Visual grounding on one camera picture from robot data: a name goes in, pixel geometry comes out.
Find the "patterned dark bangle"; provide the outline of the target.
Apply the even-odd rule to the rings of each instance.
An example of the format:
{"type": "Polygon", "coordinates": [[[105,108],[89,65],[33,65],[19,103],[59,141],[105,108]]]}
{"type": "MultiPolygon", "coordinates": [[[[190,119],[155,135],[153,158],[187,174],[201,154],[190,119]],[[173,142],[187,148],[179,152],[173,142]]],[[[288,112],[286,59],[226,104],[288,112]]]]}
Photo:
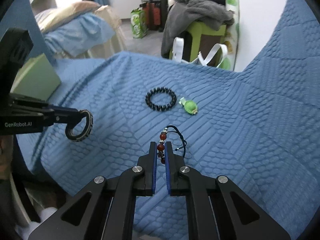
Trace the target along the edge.
{"type": "Polygon", "coordinates": [[[65,128],[66,137],[74,142],[85,140],[93,128],[93,115],[88,110],[80,110],[65,128]]]}

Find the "green cardboard box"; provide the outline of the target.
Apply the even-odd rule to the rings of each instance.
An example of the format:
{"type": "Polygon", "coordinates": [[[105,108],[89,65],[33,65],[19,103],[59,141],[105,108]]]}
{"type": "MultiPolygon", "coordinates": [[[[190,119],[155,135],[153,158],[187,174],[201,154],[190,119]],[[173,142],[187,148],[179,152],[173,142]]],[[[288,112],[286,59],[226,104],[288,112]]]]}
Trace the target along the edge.
{"type": "Polygon", "coordinates": [[[61,79],[43,53],[23,65],[10,92],[47,101],[60,84],[61,79]]]}

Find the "light blue bedding pile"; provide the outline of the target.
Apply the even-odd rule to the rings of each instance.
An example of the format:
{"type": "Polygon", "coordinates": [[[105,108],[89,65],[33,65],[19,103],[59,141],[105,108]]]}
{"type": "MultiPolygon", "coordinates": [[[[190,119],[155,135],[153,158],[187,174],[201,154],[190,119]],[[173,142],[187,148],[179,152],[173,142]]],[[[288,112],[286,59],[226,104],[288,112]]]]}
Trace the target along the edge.
{"type": "Polygon", "coordinates": [[[66,52],[72,57],[101,45],[114,35],[113,28],[102,18],[82,14],[70,22],[44,34],[44,41],[53,54],[66,52]]]}

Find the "blue quilted blanket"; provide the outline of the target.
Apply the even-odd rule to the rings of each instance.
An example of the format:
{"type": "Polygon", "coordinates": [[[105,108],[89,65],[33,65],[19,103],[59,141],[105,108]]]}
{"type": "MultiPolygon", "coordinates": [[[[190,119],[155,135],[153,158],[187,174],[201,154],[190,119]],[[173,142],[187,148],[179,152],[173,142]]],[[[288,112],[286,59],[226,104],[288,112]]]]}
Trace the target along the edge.
{"type": "Polygon", "coordinates": [[[72,198],[31,239],[101,239],[105,181],[157,145],[156,188],[137,197],[133,231],[189,239],[185,197],[167,189],[165,143],[204,176],[212,239],[319,239],[319,11],[287,0],[276,28],[242,72],[119,52],[61,60],[48,105],[88,110],[90,135],[67,124],[1,135],[1,180],[12,152],[72,198]]]}

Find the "green patterned shopping bag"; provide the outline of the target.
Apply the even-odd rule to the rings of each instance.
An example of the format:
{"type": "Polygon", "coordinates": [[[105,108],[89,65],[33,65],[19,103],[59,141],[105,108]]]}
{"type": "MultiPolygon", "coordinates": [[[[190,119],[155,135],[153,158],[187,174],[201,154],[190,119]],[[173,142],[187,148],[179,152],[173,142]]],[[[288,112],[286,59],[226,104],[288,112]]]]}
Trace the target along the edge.
{"type": "Polygon", "coordinates": [[[147,34],[145,11],[139,7],[131,11],[131,30],[133,38],[143,38],[147,34]]]}

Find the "white tote bag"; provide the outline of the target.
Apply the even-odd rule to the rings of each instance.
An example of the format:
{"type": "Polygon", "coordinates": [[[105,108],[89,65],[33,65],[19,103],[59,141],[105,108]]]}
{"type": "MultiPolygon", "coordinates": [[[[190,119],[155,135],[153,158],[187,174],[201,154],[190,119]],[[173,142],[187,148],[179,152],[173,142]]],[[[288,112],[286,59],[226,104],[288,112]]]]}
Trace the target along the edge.
{"type": "Polygon", "coordinates": [[[218,59],[218,64],[216,68],[221,68],[224,60],[227,58],[228,55],[228,48],[225,44],[217,43],[212,46],[211,50],[209,51],[208,55],[204,58],[202,53],[199,51],[197,57],[191,61],[185,61],[182,59],[183,57],[183,49],[184,49],[184,39],[180,37],[176,37],[173,42],[172,48],[172,60],[178,63],[187,63],[187,64],[197,64],[202,66],[208,66],[210,61],[219,53],[221,55],[218,59]]]}

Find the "green plastic stool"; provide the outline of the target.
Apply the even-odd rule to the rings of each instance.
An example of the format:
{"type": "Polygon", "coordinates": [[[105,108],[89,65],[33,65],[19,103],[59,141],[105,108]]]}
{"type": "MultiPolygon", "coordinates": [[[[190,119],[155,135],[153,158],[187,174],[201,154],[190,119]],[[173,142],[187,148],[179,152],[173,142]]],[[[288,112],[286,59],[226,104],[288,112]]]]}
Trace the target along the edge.
{"type": "MultiPolygon", "coordinates": [[[[193,61],[199,51],[205,58],[212,46],[217,43],[223,44],[223,39],[226,32],[226,25],[221,25],[220,28],[215,31],[214,29],[208,27],[201,21],[193,22],[189,27],[181,33],[178,37],[184,39],[184,49],[183,57],[185,61],[193,61]]],[[[221,55],[219,52],[208,64],[208,66],[216,67],[218,64],[218,59],[221,55]]],[[[172,60],[172,49],[169,53],[169,59],[172,60]]]]}

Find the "red suitcase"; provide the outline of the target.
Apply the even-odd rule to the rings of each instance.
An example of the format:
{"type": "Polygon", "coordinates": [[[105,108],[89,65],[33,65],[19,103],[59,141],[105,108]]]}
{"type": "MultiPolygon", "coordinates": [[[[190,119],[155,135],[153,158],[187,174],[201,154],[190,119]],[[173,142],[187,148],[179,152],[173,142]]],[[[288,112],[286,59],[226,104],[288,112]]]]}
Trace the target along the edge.
{"type": "Polygon", "coordinates": [[[161,26],[161,10],[159,2],[147,2],[142,4],[145,12],[145,22],[149,30],[158,30],[161,26]]]}

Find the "green dotted rolled mat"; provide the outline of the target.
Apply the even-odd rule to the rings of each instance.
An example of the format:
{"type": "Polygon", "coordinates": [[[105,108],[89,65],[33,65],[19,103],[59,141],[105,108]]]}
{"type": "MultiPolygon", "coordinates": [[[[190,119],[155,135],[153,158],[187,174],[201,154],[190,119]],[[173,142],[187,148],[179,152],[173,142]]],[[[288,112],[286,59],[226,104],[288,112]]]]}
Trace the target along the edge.
{"type": "Polygon", "coordinates": [[[233,13],[233,24],[227,25],[224,44],[227,46],[228,55],[223,61],[223,67],[234,70],[239,38],[239,0],[226,0],[226,10],[233,13]]]}

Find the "grey blanket on stool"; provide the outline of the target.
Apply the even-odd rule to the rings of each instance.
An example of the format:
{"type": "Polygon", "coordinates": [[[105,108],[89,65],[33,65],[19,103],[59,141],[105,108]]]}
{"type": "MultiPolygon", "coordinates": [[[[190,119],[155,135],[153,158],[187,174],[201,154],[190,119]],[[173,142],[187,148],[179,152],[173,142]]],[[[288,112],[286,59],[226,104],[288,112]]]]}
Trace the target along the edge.
{"type": "Polygon", "coordinates": [[[208,27],[219,30],[221,25],[232,25],[234,13],[224,5],[211,0],[174,0],[168,12],[163,31],[161,56],[169,57],[174,39],[195,21],[202,21],[208,27]]]}

